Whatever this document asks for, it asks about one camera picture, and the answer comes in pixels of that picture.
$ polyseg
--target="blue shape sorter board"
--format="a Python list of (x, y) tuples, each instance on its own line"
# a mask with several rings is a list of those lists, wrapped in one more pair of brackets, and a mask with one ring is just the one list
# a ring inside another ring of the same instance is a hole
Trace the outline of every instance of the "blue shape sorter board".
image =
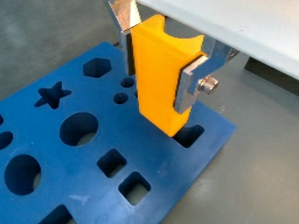
[(103, 43), (0, 103), (0, 223), (159, 223), (233, 129), (197, 102), (168, 137)]

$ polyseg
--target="white panel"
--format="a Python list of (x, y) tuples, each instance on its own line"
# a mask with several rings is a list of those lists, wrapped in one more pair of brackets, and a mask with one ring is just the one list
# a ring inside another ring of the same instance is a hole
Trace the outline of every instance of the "white panel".
[(299, 80), (298, 0), (137, 0)]

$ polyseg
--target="yellow rectangular block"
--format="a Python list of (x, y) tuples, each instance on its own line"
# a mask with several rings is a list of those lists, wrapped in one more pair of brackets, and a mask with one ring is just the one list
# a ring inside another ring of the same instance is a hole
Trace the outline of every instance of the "yellow rectangular block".
[(132, 29), (137, 100), (141, 115), (172, 137), (188, 121), (173, 109), (181, 68), (201, 53), (203, 35), (175, 38), (164, 33), (164, 17), (155, 15)]

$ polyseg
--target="gray table surface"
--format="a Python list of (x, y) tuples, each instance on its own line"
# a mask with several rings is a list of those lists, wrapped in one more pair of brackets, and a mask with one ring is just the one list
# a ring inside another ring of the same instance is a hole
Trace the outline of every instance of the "gray table surface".
[[(0, 100), (100, 42), (117, 42), (100, 0), (0, 0), (0, 29)], [(299, 97), (247, 72), (247, 59), (216, 72), (219, 89), (200, 96), (237, 130), (164, 223), (299, 223)]]

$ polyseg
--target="small round hole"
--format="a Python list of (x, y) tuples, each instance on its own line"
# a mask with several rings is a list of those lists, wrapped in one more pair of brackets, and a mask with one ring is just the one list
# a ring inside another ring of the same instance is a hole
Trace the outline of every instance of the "small round hole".
[(13, 133), (7, 131), (0, 134), (0, 150), (3, 150), (13, 141)]
[(127, 102), (128, 96), (124, 93), (115, 94), (113, 102), (116, 104), (123, 104)]
[(60, 126), (60, 140), (69, 146), (83, 145), (96, 135), (97, 130), (97, 118), (89, 113), (77, 113)]
[(0, 125), (4, 123), (5, 119), (0, 116)]
[(123, 88), (131, 88), (135, 85), (135, 80), (132, 78), (124, 78), (120, 82)]
[(32, 156), (15, 157), (4, 171), (4, 182), (9, 191), (17, 195), (32, 193), (40, 184), (40, 181), (35, 181), (39, 173), (41, 173), (41, 167)]

